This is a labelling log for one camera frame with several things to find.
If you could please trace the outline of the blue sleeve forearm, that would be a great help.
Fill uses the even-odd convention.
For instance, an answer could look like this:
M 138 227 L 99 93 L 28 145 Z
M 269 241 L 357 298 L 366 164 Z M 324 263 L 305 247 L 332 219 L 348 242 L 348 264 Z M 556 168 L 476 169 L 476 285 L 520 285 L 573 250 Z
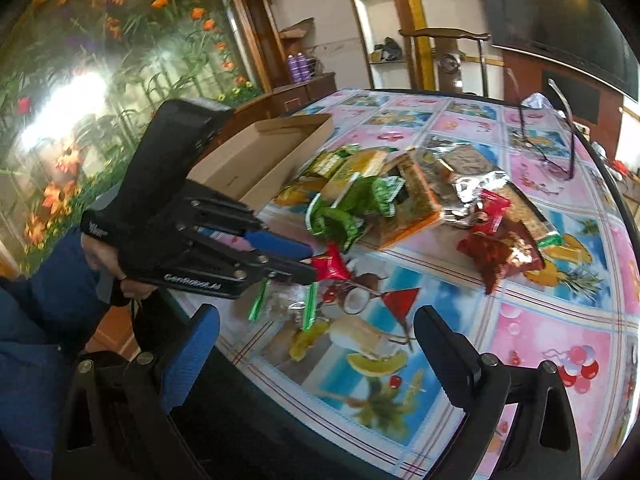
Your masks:
M 1 280 L 1 437 L 33 479 L 52 453 L 78 353 L 110 307 L 73 228 L 29 278 Z

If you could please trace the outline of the person's left hand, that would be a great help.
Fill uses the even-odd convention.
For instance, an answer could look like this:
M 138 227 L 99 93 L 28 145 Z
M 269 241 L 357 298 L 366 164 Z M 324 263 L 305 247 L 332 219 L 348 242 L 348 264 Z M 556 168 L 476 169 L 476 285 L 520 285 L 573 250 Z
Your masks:
M 95 271 L 106 271 L 119 281 L 122 296 L 128 299 L 142 300 L 148 298 L 156 289 L 150 284 L 140 283 L 126 277 L 118 264 L 118 251 L 116 248 L 88 236 L 81 234 L 80 244 L 85 254 L 88 265 Z

